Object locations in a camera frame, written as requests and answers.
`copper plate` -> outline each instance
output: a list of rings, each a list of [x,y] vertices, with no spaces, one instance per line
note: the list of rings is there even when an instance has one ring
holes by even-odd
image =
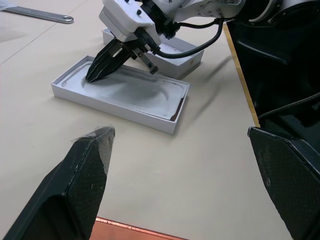
[[[186,240],[97,217],[90,240]]]

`beige table surface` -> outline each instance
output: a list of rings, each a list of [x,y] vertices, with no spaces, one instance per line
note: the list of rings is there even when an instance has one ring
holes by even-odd
[[[254,121],[224,34],[184,79],[191,84],[187,104],[169,135],[54,98],[50,83],[103,47],[101,0],[18,3],[70,14],[74,24],[0,12],[1,238],[71,140],[113,125],[100,217],[192,240],[291,239],[247,137]],[[216,30],[183,28],[177,35],[200,45]]]

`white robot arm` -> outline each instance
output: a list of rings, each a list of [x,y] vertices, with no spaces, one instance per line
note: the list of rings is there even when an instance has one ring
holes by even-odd
[[[158,68],[144,53],[152,51],[164,58],[184,58],[213,44],[222,32],[225,20],[251,26],[281,26],[319,11],[320,0],[102,0],[101,21],[114,35],[94,59],[87,75],[94,82],[116,71],[129,58],[141,58],[154,74]],[[182,23],[192,17],[215,18],[206,25]],[[180,54],[168,54],[159,48],[160,35],[175,36],[180,27],[203,29],[218,24],[217,34],[208,42]]]

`black cable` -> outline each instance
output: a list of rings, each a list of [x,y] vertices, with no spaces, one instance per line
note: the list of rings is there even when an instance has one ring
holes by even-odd
[[[191,29],[205,29],[205,28],[209,28],[215,24],[218,24],[219,20],[220,20],[219,18],[216,18],[212,22],[204,24],[204,25],[195,25],[195,24],[186,23],[186,22],[178,22],[177,25],[179,27],[187,27],[187,28],[191,28]]]
[[[301,105],[301,104],[305,104],[305,103],[307,103],[307,102],[309,102],[309,101],[311,101],[311,100],[314,100],[314,99],[316,99],[316,98],[318,98],[318,97],[320,97],[320,92],[318,92],[318,93],[316,93],[316,94],[314,94],[314,95],[312,95],[312,96],[306,97],[306,98],[304,98],[304,99],[301,99],[301,100],[299,100],[299,101],[295,101],[295,102],[290,103],[290,104],[288,104],[288,105],[285,105],[285,106],[279,107],[279,108],[277,108],[277,109],[268,111],[268,112],[260,115],[260,116],[258,117],[258,119],[260,120],[260,119],[263,119],[263,118],[265,118],[265,117],[267,117],[267,116],[270,116],[270,115],[272,115],[272,114],[276,114],[276,113],[282,112],[282,111],[284,111],[284,110],[287,110],[287,109],[289,109],[289,108],[292,108],[292,107],[295,107],[295,106],[298,106],[298,105]]]
[[[193,54],[196,54],[198,52],[201,52],[202,50],[206,49],[207,47],[211,46],[212,44],[214,44],[218,38],[220,37],[221,33],[222,33],[222,29],[223,29],[223,25],[224,25],[224,19],[220,18],[219,19],[219,27],[218,27],[218,31],[216,33],[216,35],[209,41],[207,41],[206,43],[202,44],[201,46],[198,46],[190,51],[186,51],[183,53],[177,53],[177,54],[170,54],[170,53],[166,53],[163,51],[160,51],[159,46],[158,48],[153,48],[153,53],[159,55],[160,57],[163,57],[165,59],[182,59],[185,57],[189,57]]]

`white box tray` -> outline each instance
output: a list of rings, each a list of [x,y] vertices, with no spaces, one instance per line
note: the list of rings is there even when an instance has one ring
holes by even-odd
[[[51,84],[56,97],[173,134],[189,84],[122,66],[105,79],[88,83],[94,60],[86,56]]]
[[[112,39],[114,39],[114,36],[108,28],[102,31],[102,37],[104,44],[108,44]],[[177,37],[168,40],[162,35],[160,36],[160,39],[161,50],[169,54],[184,53],[196,47],[195,45]],[[163,58],[158,55],[153,55],[151,52],[147,52],[145,55],[151,62],[153,62],[154,65],[159,68],[160,73],[163,73],[173,79],[180,79],[199,66],[204,52],[205,51],[202,50],[191,56],[178,59]]]

